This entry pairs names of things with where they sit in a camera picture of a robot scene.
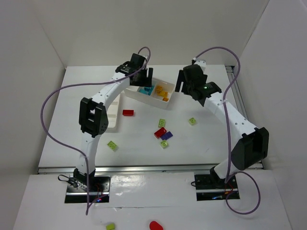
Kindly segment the lone lime brick front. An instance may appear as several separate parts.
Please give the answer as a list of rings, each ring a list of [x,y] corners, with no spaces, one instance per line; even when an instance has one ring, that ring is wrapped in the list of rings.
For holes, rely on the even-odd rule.
[[[118,145],[114,143],[113,141],[109,141],[107,143],[107,146],[112,150],[112,151],[117,151]]]

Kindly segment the long teal brick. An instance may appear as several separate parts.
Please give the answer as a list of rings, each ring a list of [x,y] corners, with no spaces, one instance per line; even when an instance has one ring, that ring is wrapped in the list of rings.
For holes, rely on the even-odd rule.
[[[151,87],[145,87],[144,90],[146,94],[150,96],[154,90],[154,85],[152,85]]]

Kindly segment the small yellow brick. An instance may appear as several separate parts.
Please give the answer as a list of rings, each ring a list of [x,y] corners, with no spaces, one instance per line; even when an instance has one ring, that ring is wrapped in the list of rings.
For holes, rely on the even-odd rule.
[[[157,94],[160,94],[162,90],[163,90],[162,86],[156,86],[155,91]]]

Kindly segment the yellow curved striped brick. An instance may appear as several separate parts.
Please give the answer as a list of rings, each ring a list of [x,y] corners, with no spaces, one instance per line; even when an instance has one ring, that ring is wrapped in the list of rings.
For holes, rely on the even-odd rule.
[[[162,101],[164,101],[164,102],[168,102],[169,101],[168,92],[160,91],[158,95],[160,97],[162,97]]]

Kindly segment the narrow white divided tray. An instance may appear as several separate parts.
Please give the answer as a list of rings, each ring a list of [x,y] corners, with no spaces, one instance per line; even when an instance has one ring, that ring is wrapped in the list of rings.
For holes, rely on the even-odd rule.
[[[119,104],[120,95],[115,98],[107,110],[108,127],[106,132],[115,132],[117,129]]]

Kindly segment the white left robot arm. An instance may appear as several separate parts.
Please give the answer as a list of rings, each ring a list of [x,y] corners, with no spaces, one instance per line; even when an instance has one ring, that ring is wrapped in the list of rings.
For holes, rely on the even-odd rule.
[[[95,156],[98,142],[108,128],[108,108],[129,86],[152,85],[153,69],[147,68],[148,61],[149,57],[133,53],[129,61],[116,68],[113,77],[98,93],[81,99],[79,124],[82,131],[82,153],[73,177],[87,187],[95,183]]]

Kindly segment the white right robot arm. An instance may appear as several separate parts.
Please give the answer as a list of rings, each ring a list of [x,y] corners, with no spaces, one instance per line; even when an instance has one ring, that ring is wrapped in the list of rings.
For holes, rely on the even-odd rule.
[[[231,155],[210,169],[210,181],[217,184],[227,176],[265,159],[268,154],[269,132],[245,119],[223,98],[223,92],[216,83],[207,82],[207,77],[200,65],[186,66],[178,73],[175,91],[191,96],[208,108],[230,131]]]

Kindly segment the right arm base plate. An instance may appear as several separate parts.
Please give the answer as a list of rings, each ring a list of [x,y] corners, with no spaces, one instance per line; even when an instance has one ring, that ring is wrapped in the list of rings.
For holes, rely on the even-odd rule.
[[[232,177],[228,183],[224,180],[213,182],[208,174],[194,175],[194,181],[190,183],[196,189],[197,201],[240,199],[236,178]]]

